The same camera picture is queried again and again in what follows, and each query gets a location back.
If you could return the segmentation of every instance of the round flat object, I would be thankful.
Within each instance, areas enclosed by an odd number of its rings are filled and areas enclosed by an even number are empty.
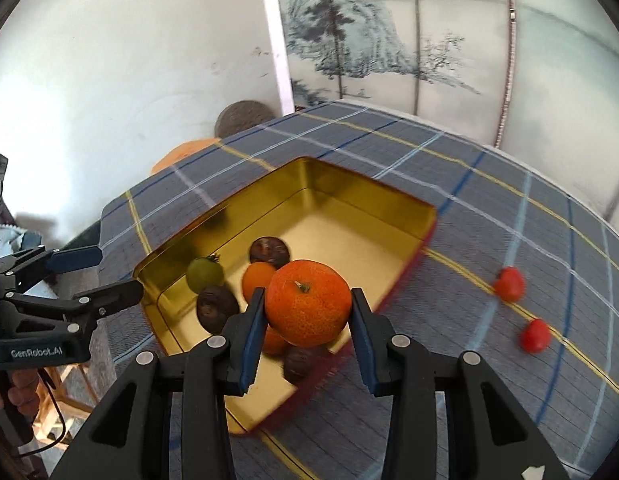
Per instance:
[[[258,101],[239,101],[220,113],[214,126],[214,136],[225,139],[272,119],[275,115],[269,106]]]

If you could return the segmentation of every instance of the green fruit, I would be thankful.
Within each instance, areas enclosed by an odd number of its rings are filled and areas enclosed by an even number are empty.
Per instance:
[[[218,256],[204,256],[196,258],[185,274],[187,285],[194,294],[198,294],[203,288],[211,285],[222,285],[225,282],[225,272],[218,262]]]

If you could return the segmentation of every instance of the table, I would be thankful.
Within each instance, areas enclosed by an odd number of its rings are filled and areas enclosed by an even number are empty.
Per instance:
[[[100,280],[131,276],[149,251],[208,208],[301,155],[380,179],[438,208],[427,257],[388,309],[395,329],[435,352],[478,349],[573,478],[595,471],[619,436],[619,238],[541,176],[470,140],[344,102],[270,121],[113,200],[102,213]],[[489,285],[509,265],[528,280],[525,298],[511,307]],[[538,356],[517,343],[532,316],[558,334]],[[139,306],[106,326],[118,372],[143,349],[160,352]],[[237,475],[379,478],[390,408],[389,399],[367,393],[349,359],[284,429],[232,438]],[[439,410],[440,478],[447,478],[446,460]]]

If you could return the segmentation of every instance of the black cable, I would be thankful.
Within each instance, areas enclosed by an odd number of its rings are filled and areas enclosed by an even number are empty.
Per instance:
[[[58,418],[60,419],[60,423],[61,423],[63,429],[60,432],[60,436],[56,440],[54,440],[54,442],[51,442],[50,444],[47,444],[46,446],[40,447],[40,448],[35,449],[33,451],[28,451],[26,453],[22,453],[20,455],[17,455],[16,458],[24,458],[26,456],[35,455],[37,453],[42,453],[43,451],[51,449],[56,444],[59,444],[65,438],[65,434],[67,433],[67,426],[65,425],[65,419],[63,418],[63,414],[60,413],[60,408],[58,407],[58,403],[56,402],[56,399],[54,398],[54,395],[51,393],[51,388],[49,387],[49,383],[45,379],[43,379],[42,382],[43,382],[43,384],[45,384],[45,388],[49,392],[49,397],[51,397],[51,402],[54,403],[54,407],[56,409],[56,412],[58,413]]]

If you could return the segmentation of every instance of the red cherry tomato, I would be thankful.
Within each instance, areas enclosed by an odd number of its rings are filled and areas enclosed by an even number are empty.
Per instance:
[[[533,319],[521,334],[521,346],[530,354],[542,352],[551,342],[551,332],[542,319]]]
[[[525,278],[515,267],[505,267],[494,282],[494,294],[503,301],[518,301],[525,295]]]

